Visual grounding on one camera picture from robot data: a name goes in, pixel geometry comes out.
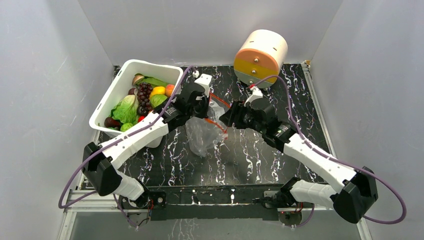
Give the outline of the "clear zip top bag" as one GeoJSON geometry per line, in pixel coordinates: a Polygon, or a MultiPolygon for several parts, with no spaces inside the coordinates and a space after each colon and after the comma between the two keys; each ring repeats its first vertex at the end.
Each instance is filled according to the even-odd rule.
{"type": "Polygon", "coordinates": [[[195,155],[205,157],[207,151],[228,137],[228,127],[219,120],[230,105],[211,94],[207,118],[193,117],[185,124],[189,148],[195,155]]]}

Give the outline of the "dark purple grape bunch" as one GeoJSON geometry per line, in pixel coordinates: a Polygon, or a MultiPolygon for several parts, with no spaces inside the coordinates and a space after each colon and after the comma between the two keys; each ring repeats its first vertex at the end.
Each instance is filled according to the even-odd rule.
{"type": "Polygon", "coordinates": [[[153,87],[150,83],[143,82],[137,89],[137,100],[138,108],[137,115],[140,117],[146,117],[150,111],[153,110],[150,95],[153,91],[153,87]]]}

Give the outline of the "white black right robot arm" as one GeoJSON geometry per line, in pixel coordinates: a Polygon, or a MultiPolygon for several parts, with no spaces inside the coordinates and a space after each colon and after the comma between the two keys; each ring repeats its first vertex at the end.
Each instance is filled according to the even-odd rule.
{"type": "Polygon", "coordinates": [[[356,224],[377,201],[377,185],[372,177],[319,154],[319,147],[307,143],[294,126],[278,119],[275,108],[266,99],[234,101],[219,120],[227,127],[257,131],[269,146],[325,180],[322,184],[293,177],[277,193],[262,198],[266,207],[295,207],[307,202],[333,209],[347,222],[356,224]]]}

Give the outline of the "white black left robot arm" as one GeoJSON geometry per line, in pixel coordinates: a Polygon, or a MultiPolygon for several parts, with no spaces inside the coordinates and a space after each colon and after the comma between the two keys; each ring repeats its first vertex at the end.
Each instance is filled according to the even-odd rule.
{"type": "Polygon", "coordinates": [[[129,157],[183,126],[189,119],[207,118],[210,84],[209,79],[201,76],[129,130],[99,145],[93,142],[86,145],[81,171],[98,195],[115,194],[137,208],[147,206],[152,199],[151,191],[141,181],[120,172],[119,168],[129,157]]]}

